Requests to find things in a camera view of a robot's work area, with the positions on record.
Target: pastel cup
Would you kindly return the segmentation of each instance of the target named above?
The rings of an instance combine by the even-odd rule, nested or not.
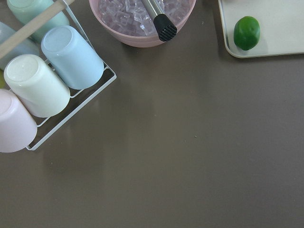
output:
[[[15,94],[0,89],[0,152],[16,152],[36,137],[37,124]]]
[[[25,25],[54,2],[53,0],[7,0],[7,4],[14,16]],[[40,43],[44,34],[50,29],[62,25],[69,25],[69,21],[64,13],[60,12],[38,29],[32,37]]]
[[[50,30],[43,37],[41,50],[61,79],[72,89],[93,86],[104,72],[103,60],[71,26]]]
[[[21,55],[10,61],[4,70],[4,79],[28,111],[37,117],[60,113],[70,100],[68,87],[35,55]]]
[[[16,31],[8,25],[0,22],[0,44],[10,38]],[[23,54],[39,55],[38,46],[29,38],[25,39],[22,43],[17,45],[8,54],[0,59],[0,69],[4,70],[6,65],[15,57]]]

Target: bowl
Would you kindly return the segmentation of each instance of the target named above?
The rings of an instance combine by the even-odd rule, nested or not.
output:
[[[184,26],[186,21],[188,20],[194,5],[195,5],[196,0],[189,0],[190,3],[190,10],[186,14],[186,16],[177,24],[175,25],[177,28],[177,32],[180,31],[180,29]],[[117,40],[121,41],[124,44],[127,44],[129,46],[137,47],[137,48],[149,48],[149,47],[154,47],[160,44],[163,44],[164,42],[159,40],[159,37],[157,34],[155,35],[150,35],[150,36],[144,36],[144,37],[136,37],[136,36],[129,36],[120,32],[117,32],[104,24],[101,21],[101,14],[98,10],[98,3],[99,0],[89,0],[90,7],[92,9],[93,14],[95,15],[96,19],[99,21],[99,23]]]

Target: pink cup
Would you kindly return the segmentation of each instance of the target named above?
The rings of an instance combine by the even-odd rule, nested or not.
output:
[[[17,96],[0,89],[0,152],[16,152],[36,137],[37,124]]]

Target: white tray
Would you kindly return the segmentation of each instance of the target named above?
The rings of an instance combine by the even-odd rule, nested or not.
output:
[[[227,51],[238,58],[304,53],[304,0],[218,0]],[[260,24],[259,43],[249,51],[236,47],[234,26],[244,16]]]

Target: white cup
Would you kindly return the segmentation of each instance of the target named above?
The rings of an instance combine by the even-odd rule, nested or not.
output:
[[[70,91],[59,76],[38,56],[21,55],[8,63],[4,79],[28,111],[51,117],[68,104]]]
[[[37,124],[17,98],[0,89],[0,152],[16,152],[36,137]]]

